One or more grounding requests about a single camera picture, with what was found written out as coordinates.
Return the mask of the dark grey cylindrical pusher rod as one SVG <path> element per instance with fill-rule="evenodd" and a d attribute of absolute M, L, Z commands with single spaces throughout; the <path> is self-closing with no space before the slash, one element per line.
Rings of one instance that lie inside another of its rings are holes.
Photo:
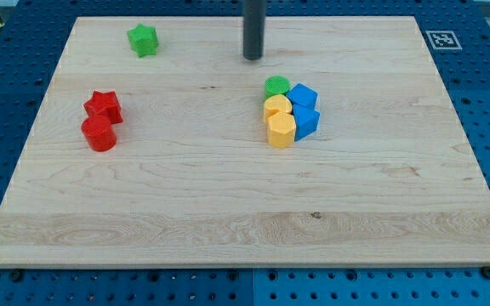
<path fill-rule="evenodd" d="M 266 0 L 244 0 L 242 6 L 242 55 L 260 60 L 264 54 Z"/>

